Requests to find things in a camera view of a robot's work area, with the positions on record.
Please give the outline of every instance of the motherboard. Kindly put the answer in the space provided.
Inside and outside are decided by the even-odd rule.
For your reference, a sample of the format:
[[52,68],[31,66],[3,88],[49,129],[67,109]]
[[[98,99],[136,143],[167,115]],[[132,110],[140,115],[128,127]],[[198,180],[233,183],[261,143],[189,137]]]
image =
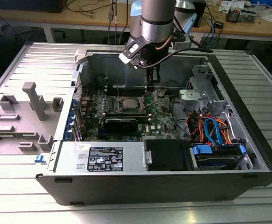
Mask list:
[[98,89],[82,100],[84,141],[176,139],[171,119],[173,95],[165,90]]

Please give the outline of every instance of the black box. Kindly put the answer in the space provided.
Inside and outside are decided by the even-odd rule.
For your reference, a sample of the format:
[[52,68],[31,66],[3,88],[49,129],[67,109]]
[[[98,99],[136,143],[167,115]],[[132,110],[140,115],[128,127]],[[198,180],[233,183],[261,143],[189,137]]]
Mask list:
[[0,9],[61,13],[67,0],[0,0]]
[[195,13],[197,14],[193,27],[200,27],[200,22],[207,4],[205,0],[194,0],[193,4],[195,6]]

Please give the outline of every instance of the wooden desk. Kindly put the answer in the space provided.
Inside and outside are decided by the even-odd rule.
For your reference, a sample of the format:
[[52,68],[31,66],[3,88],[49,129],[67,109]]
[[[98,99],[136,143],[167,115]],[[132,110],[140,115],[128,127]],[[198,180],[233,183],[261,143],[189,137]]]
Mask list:
[[[244,39],[255,40],[260,37],[272,37],[272,23],[263,20],[259,17],[256,18],[254,23],[247,22],[237,22],[230,23],[226,22],[225,16],[226,13],[218,12],[219,6],[209,6],[211,10],[211,14],[215,17],[217,21],[224,23],[223,35],[222,37],[240,35],[246,36]],[[207,24],[207,20],[202,20],[200,27],[192,28],[192,32],[204,32],[208,33],[210,31],[210,27]]]
[[[96,0],[79,0],[80,5],[95,3]],[[109,0],[85,7],[85,9],[97,8],[109,4]],[[70,5],[73,10],[78,10],[77,2]],[[225,13],[219,13],[219,6],[209,6],[211,14],[216,20],[224,22],[222,38],[248,39],[248,40],[265,40],[272,41],[272,23],[257,18],[255,23],[229,23],[225,21]],[[92,29],[92,30],[107,30],[108,28],[108,12],[110,7],[104,7],[95,11],[95,18],[85,16],[81,13],[76,13],[65,8],[60,14],[52,14],[45,12],[27,12],[27,11],[12,11],[0,10],[0,15],[14,26],[34,26],[42,27],[45,31],[48,42],[54,42],[51,33],[52,28],[69,28],[69,29]],[[121,31],[126,22],[126,6],[118,4],[118,30]],[[111,30],[114,30],[114,22],[111,24]],[[210,31],[207,21],[203,20],[199,28],[193,28],[192,34],[203,37]]]
[[[79,4],[92,4],[97,0],[79,0]],[[110,0],[102,0],[96,5],[84,7],[85,10],[94,9],[110,4]],[[79,10],[77,2],[73,2],[70,6],[72,10]],[[103,7],[95,11],[95,18],[83,15],[81,13],[72,12],[64,8],[61,13],[46,13],[46,12],[31,12],[31,11],[14,11],[0,10],[0,15],[8,21],[12,26],[28,26],[42,27],[45,31],[47,41],[54,42],[52,28],[68,28],[68,29],[89,29],[89,30],[107,30],[109,21],[108,13],[110,6]],[[126,23],[126,4],[117,4],[117,26],[118,30],[122,31]],[[0,18],[0,25],[5,25],[5,22]],[[111,29],[115,30],[115,19],[111,23]]]

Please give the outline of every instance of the warning label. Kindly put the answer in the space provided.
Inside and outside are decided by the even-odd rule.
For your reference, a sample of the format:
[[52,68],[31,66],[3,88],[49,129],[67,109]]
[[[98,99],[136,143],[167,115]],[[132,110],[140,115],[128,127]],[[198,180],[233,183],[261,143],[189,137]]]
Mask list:
[[123,171],[122,147],[90,147],[87,170]]

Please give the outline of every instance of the side panel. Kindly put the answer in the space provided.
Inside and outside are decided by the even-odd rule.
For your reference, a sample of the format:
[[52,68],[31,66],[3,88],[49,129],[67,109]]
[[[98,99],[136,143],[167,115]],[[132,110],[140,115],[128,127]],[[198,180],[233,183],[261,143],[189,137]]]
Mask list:
[[[266,162],[268,168],[272,170],[272,149],[269,143],[267,142],[264,135],[260,131],[252,115],[249,113],[244,102],[241,100],[238,92],[236,91],[229,77],[225,73],[223,67],[220,65],[216,56],[209,56],[209,60],[219,78],[218,81],[221,82],[223,88],[227,91],[230,101],[236,108],[237,113],[239,114],[242,122],[244,123],[254,144],[258,148],[262,158]],[[264,183],[261,183],[260,186],[268,186],[271,183],[272,183],[272,176],[270,177],[270,179],[267,179]]]
[[233,200],[269,173],[151,176],[36,176],[61,205]]

